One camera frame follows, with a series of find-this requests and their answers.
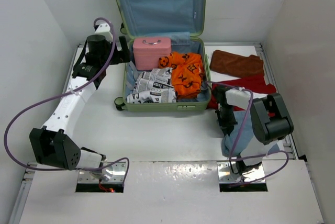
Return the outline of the light blue jeans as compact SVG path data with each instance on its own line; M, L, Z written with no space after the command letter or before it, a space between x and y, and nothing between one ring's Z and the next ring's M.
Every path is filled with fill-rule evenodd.
M230 135L224 135L222 141L221 141L221 151L223 156L228 157L230 154L230 151L233 147L234 141L236 140L236 137L239 133L240 126L243 122L243 119L245 117L245 111L234 111L234 116L237 121L237 125L234 126L233 131ZM238 140L238 143L232 153L232 156L236 156L239 153L241 153L249 144L251 139L253 138L254 133L252 129L252 122L251 122L251 116L250 113L247 113L247 119L244 124L244 127L242 129L242 133L240 135L240 138Z

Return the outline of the red shirt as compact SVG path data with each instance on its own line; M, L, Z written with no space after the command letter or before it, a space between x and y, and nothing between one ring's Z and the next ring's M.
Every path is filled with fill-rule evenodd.
M276 87L272 84L266 84L264 77L261 74L243 77L236 80L220 81L219 83L228 84L236 87L245 87L247 89L250 89L254 93L254 97L256 97L255 93L266 95L277 93ZM218 109L218 103L213 95L211 96L210 102L207 105L207 109ZM244 109L237 106L234 107L234 111L242 110Z

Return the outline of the brown towel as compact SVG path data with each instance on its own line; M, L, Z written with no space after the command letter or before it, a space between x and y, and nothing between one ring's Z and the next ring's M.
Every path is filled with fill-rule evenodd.
M263 60L259 56L233 54L226 51L215 50L211 57L210 69L220 74L233 77L264 76Z

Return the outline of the light green suitcase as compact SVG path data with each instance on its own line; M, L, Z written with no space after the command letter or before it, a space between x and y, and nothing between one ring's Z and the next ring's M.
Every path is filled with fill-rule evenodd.
M131 112L202 111L210 99L211 90L201 85L196 98L178 99L175 103L131 104L126 101L132 94L140 71L134 58L136 38L166 36L171 39L172 50L178 53L197 53L202 56L205 79L210 80L208 59L204 43L199 36L205 23L206 0L116 0L122 24L131 38L130 63L124 71L122 95L115 99L118 110Z

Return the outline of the orange black patterned blanket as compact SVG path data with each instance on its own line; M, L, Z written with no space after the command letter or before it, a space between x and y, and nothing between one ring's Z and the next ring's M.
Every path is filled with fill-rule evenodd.
M171 52L159 58L158 67L172 69L171 84L177 99L194 99L201 92L205 70L200 54Z

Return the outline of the newspaper print white cloth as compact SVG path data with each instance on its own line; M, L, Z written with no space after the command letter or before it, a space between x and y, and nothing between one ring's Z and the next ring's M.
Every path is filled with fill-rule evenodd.
M172 68L141 72L131 93L126 97L126 102L129 104L176 103L176 92L172 85Z

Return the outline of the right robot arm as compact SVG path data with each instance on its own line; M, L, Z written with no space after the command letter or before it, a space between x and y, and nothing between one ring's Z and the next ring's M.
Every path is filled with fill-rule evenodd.
M278 93L258 98L244 87L217 84L212 94L218 103L216 115L224 134L222 153L235 163L235 174L258 168L278 141L294 130Z

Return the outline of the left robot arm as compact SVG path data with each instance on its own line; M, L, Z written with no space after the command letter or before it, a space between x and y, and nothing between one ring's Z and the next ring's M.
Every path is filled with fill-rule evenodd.
M127 40L119 37L121 50L113 47L103 35L87 37L82 52L73 65L66 91L57 108L41 128L29 134L32 149L39 164L64 170L94 171L104 165L105 155L80 148L72 139L75 125L89 98L106 76L103 66L128 62Z

